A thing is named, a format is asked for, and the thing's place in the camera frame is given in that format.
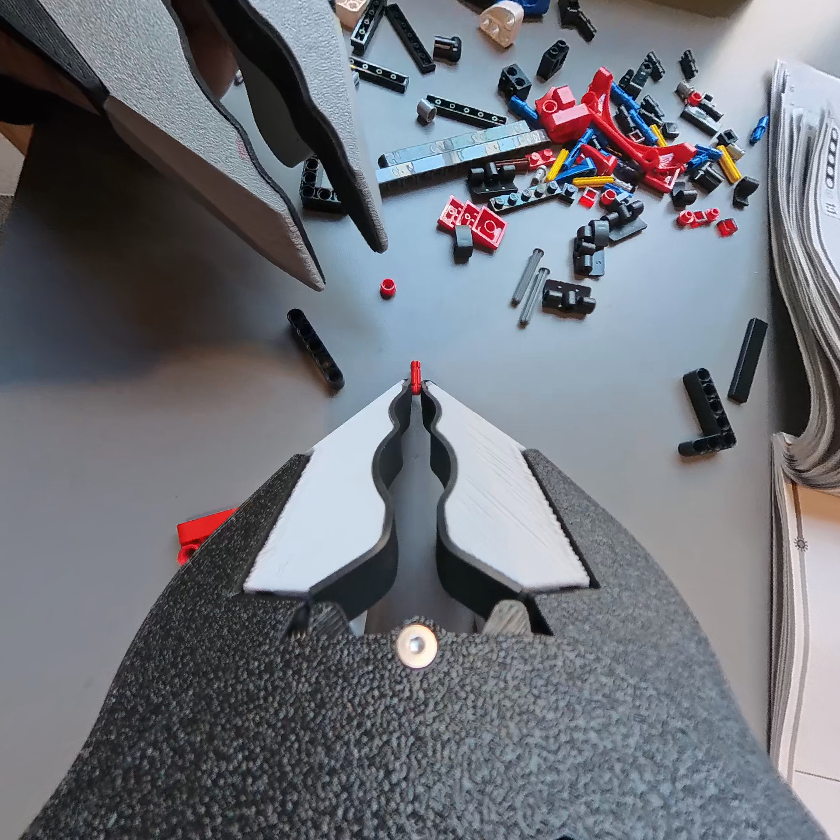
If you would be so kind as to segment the red and white brick panel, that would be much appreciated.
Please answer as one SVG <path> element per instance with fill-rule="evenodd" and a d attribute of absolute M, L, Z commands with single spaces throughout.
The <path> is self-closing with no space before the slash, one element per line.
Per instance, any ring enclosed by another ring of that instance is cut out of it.
<path fill-rule="evenodd" d="M 191 559 L 195 551 L 219 528 L 230 519 L 237 508 L 230 508 L 208 514 L 201 518 L 184 521 L 176 526 L 178 540 L 177 563 L 184 565 Z"/>

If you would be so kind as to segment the person's left hand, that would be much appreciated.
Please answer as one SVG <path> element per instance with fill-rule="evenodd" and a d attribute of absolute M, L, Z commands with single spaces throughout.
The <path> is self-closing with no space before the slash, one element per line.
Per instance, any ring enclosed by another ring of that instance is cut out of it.
<path fill-rule="evenodd" d="M 100 109 L 64 73 L 1 31 L 1 122 L 31 125 L 67 102 L 90 113 Z"/>

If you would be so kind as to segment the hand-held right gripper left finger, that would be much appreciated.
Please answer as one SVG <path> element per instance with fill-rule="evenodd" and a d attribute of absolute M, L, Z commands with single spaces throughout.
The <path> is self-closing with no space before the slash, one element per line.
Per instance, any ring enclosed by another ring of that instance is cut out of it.
<path fill-rule="evenodd" d="M 246 593 L 334 602 L 357 617 L 390 590 L 398 557 L 390 487 L 412 401 L 409 381 L 399 381 L 312 447 Z"/>

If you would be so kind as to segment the open instruction booklet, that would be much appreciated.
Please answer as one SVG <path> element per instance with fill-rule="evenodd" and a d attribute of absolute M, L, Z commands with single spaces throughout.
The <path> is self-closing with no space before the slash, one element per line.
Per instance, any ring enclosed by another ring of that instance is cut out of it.
<path fill-rule="evenodd" d="M 838 800 L 838 79 L 778 60 L 771 84 L 773 267 L 810 412 L 772 441 L 770 753 L 800 792 Z"/>

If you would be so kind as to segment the grey desk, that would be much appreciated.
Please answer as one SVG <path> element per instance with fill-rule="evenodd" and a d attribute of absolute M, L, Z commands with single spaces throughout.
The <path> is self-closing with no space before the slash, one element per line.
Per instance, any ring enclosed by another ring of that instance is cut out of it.
<path fill-rule="evenodd" d="M 304 214 L 327 277 L 287 278 L 93 115 L 39 125 L 2 242 L 2 822 L 24 823 L 76 756 L 132 636 L 175 570 L 175 524 L 244 501 L 406 373 L 410 359 L 542 450 L 677 584 L 761 741 L 767 726 L 766 353 L 731 453 L 683 461 L 680 382 L 726 386 L 770 308 L 765 192 L 739 231 L 647 231 L 609 248 L 593 316 L 509 304 L 535 246 L 557 277 L 578 205 L 513 215 L 457 265 L 436 226 L 461 179 L 390 194 L 371 251 L 348 218 Z M 392 278 L 396 293 L 382 299 Z M 344 378 L 291 334 L 303 310 Z"/>

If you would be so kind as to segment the pile of brick pieces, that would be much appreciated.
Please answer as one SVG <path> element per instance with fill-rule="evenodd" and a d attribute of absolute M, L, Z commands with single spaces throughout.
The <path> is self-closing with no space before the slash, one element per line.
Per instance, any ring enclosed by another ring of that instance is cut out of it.
<path fill-rule="evenodd" d="M 413 55 L 418 69 L 435 69 L 433 58 L 397 3 L 330 2 L 342 25 L 352 26 L 350 67 L 353 83 L 366 81 L 404 92 L 407 79 L 364 60 L 377 25 L 385 16 Z M 383 155 L 376 172 L 380 186 L 419 182 L 438 173 L 447 176 L 464 165 L 471 202 L 451 196 L 437 225 L 454 236 L 454 256 L 468 260 L 473 245 L 496 250 L 506 230 L 503 215 L 524 207 L 559 201 L 568 205 L 575 198 L 590 209 L 599 204 L 604 215 L 579 228 L 573 241 L 573 273 L 576 278 L 603 275 L 604 252 L 644 231 L 645 204 L 634 188 L 641 184 L 669 194 L 679 213 L 680 229 L 715 225 L 722 237 L 737 232 L 734 217 L 720 217 L 717 207 L 693 208 L 697 188 L 713 192 L 724 181 L 732 187 L 732 205 L 743 209 L 760 182 L 742 176 L 736 161 L 741 156 L 739 137 L 723 131 L 713 145 L 673 143 L 678 127 L 663 122 L 656 100 L 637 96 L 649 78 L 661 80 L 665 70 L 654 52 L 647 54 L 637 72 L 633 69 L 615 83 L 614 75 L 601 67 L 595 73 L 582 101 L 569 86 L 551 87 L 530 107 L 531 82 L 519 65 L 505 66 L 498 81 L 499 93 L 519 119 L 475 109 L 447 98 L 427 95 L 417 104 L 417 120 L 429 123 L 435 112 L 441 117 L 470 124 L 482 131 L 448 138 L 443 142 L 394 151 Z M 531 186 L 517 189 L 516 177 L 531 171 Z M 584 317 L 595 309 L 588 287 L 576 282 L 553 280 L 540 266 L 543 251 L 534 249 L 523 271 L 511 305 L 517 307 L 527 294 L 519 324 L 525 327 L 537 302 L 543 310 Z M 682 458 L 715 454 L 737 443 L 732 425 L 708 370 L 700 368 L 683 376 L 686 393 L 700 426 L 698 437 L 680 443 Z"/>

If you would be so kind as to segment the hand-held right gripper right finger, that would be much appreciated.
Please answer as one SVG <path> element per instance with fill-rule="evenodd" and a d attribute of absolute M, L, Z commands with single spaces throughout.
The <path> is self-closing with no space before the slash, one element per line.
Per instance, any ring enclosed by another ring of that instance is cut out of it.
<path fill-rule="evenodd" d="M 422 385 L 437 504 L 437 574 L 488 619 L 499 602 L 597 587 L 525 448 L 433 382 Z"/>

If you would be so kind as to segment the black straight five-hole beam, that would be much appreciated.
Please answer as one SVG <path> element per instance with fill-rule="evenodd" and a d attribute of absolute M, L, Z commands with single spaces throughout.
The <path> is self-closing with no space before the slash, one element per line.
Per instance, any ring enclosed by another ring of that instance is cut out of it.
<path fill-rule="evenodd" d="M 342 389 L 344 387 L 343 373 L 303 310 L 299 308 L 289 310 L 287 320 L 290 324 L 290 332 L 298 346 L 311 357 L 324 381 L 334 391 Z"/>

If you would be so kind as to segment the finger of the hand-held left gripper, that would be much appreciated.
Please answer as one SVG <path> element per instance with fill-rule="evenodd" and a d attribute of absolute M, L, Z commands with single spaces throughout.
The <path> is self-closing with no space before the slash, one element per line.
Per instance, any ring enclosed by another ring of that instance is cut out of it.
<path fill-rule="evenodd" d="M 45 1 L 108 92 L 113 127 L 275 266 L 321 291 L 325 279 L 298 212 L 238 121 L 196 78 L 164 2 Z"/>
<path fill-rule="evenodd" d="M 224 32 L 256 127 L 293 167 L 314 154 L 368 245 L 387 250 L 375 168 L 341 26 L 325 1 L 224 1 Z"/>

